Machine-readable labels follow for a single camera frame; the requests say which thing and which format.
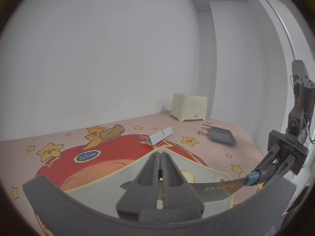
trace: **cartoon star with face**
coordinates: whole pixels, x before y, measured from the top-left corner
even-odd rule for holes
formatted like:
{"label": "cartoon star with face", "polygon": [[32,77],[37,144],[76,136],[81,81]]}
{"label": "cartoon star with face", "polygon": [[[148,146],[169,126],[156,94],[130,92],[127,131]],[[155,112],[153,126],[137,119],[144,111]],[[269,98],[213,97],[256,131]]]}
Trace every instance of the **cartoon star with face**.
{"label": "cartoon star with face", "polygon": [[42,156],[41,161],[45,162],[50,157],[60,156],[60,149],[63,146],[64,146],[63,144],[54,145],[52,143],[49,143],[49,144],[47,144],[47,146],[44,149],[38,151],[37,155],[41,155]]}

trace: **white folded paper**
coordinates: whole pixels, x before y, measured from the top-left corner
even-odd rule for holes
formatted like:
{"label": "white folded paper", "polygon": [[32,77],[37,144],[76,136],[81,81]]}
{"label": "white folded paper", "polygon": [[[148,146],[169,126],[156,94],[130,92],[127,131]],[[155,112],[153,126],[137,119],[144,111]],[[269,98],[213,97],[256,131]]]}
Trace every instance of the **white folded paper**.
{"label": "white folded paper", "polygon": [[173,133],[172,131],[172,127],[163,129],[160,132],[155,133],[154,135],[151,135],[147,138],[147,143],[150,146],[153,146],[155,144],[157,144],[159,141],[163,140],[164,138],[168,137],[169,135],[171,135]]}

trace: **dark gray plastic tray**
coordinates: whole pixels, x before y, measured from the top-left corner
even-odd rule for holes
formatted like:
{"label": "dark gray plastic tray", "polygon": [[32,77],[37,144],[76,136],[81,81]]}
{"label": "dark gray plastic tray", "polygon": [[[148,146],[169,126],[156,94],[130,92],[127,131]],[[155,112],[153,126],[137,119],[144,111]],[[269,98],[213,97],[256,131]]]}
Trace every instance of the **dark gray plastic tray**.
{"label": "dark gray plastic tray", "polygon": [[210,138],[214,142],[227,144],[233,146],[236,144],[236,140],[232,135],[232,132],[228,129],[218,128],[211,126]]}

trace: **pink table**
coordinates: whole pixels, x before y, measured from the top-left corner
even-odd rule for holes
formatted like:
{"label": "pink table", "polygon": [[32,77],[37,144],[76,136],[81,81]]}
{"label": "pink table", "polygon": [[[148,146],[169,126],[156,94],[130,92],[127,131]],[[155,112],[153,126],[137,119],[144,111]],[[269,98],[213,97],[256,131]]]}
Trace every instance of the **pink table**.
{"label": "pink table", "polygon": [[[210,126],[230,130],[237,144],[228,146],[211,141]],[[168,127],[172,127],[173,134],[166,140],[155,146],[143,142],[144,137]],[[238,125],[212,119],[180,122],[170,116],[170,112],[164,112],[87,129],[1,142],[0,181],[30,225],[42,235],[51,235],[34,215],[22,190],[23,183],[37,174],[45,174],[62,190],[69,190],[115,172],[156,147],[166,147],[232,179],[245,177],[263,158]],[[99,151],[99,155],[91,154],[91,158],[85,159],[85,152],[92,150]],[[257,186],[241,188],[234,194],[233,204],[243,202],[257,190]]]}

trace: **twinkle label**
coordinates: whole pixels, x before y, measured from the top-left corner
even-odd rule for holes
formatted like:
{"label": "twinkle label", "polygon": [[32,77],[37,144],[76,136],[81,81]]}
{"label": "twinkle label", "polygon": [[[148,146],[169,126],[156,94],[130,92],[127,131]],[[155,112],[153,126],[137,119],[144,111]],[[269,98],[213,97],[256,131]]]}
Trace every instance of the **twinkle label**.
{"label": "twinkle label", "polygon": [[99,155],[100,155],[99,150],[91,150],[91,151],[87,151],[87,152],[77,155],[73,160],[76,163],[85,163],[85,162],[95,159]]}

